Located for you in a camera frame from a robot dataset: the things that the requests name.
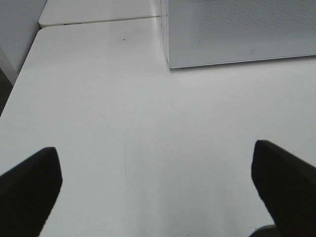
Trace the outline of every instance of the dark floor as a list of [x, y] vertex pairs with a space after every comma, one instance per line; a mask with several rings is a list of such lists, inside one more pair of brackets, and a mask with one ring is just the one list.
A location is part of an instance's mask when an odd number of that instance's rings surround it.
[[9, 98], [13, 86], [0, 69], [0, 116]]

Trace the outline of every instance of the white wall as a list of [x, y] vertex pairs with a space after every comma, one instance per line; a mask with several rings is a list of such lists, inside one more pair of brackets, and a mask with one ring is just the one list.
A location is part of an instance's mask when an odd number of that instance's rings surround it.
[[0, 68], [12, 84], [40, 29], [38, 19], [45, 3], [46, 0], [0, 0]]

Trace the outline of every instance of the white desk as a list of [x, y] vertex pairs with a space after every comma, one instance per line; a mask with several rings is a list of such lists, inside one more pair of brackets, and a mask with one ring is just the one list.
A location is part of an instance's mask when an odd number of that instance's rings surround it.
[[117, 21], [159, 15], [159, 0], [47, 0], [39, 18], [47, 26]]
[[250, 178], [256, 139], [316, 165], [315, 65], [169, 72], [156, 19], [45, 28], [0, 118], [0, 173], [57, 148], [45, 237], [246, 237], [272, 223]]

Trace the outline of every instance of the perforated panel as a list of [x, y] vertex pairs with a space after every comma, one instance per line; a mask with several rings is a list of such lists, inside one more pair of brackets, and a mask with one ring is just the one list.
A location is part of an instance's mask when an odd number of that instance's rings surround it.
[[165, 0], [171, 67], [316, 54], [315, 0]]

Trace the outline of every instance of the white table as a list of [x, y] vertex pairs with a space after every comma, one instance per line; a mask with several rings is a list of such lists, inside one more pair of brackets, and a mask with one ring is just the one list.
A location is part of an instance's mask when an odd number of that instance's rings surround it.
[[57, 148], [45, 237], [246, 237], [256, 139], [316, 165], [316, 59], [170, 72], [156, 19], [49, 27], [0, 118], [0, 173]]
[[159, 0], [47, 0], [42, 28], [158, 16]]

